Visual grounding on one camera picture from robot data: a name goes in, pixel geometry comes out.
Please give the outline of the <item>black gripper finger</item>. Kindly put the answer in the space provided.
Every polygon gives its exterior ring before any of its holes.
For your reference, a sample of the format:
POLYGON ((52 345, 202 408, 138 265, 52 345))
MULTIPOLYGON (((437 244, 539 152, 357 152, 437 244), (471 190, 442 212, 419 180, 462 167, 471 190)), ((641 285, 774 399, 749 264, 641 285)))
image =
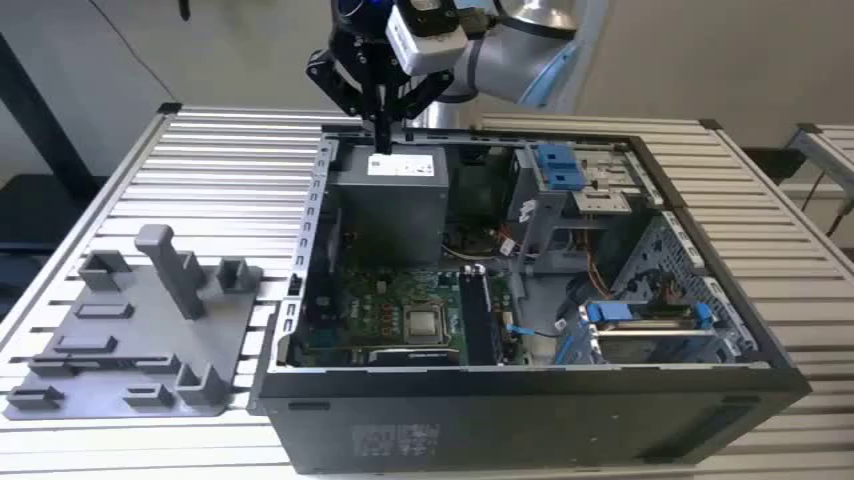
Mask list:
POLYGON ((369 82, 357 89, 337 68, 330 50, 317 50, 309 58, 306 74, 335 105, 351 117, 359 116, 370 126, 377 152, 385 151, 385 123, 378 88, 369 82))
POLYGON ((390 152, 393 126, 405 119, 414 119, 438 99, 454 82, 451 72, 434 72, 426 75, 418 85, 405 94, 401 89, 409 84, 411 77, 395 74, 389 78, 383 94, 383 151, 390 152))

